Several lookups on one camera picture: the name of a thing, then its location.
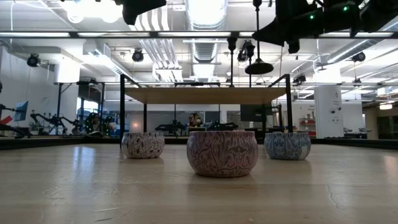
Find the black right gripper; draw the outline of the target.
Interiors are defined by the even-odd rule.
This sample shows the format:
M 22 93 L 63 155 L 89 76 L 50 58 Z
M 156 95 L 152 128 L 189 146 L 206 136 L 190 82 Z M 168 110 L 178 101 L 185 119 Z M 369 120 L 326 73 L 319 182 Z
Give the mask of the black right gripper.
M 324 33 L 323 8 L 307 0 L 276 0 L 276 17 L 255 31 L 253 39 L 274 45 L 289 46 L 289 53 L 300 50 L 300 39 Z

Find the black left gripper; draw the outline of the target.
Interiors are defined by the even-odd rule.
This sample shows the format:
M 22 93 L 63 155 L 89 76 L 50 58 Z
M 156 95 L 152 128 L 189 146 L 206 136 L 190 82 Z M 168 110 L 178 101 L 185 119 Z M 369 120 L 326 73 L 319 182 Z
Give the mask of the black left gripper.
M 134 26 L 138 15 L 163 7 L 167 4 L 166 0 L 143 0 L 138 6 L 138 14 L 136 7 L 138 1 L 136 0 L 114 0 L 117 6 L 122 6 L 122 15 L 125 23 Z

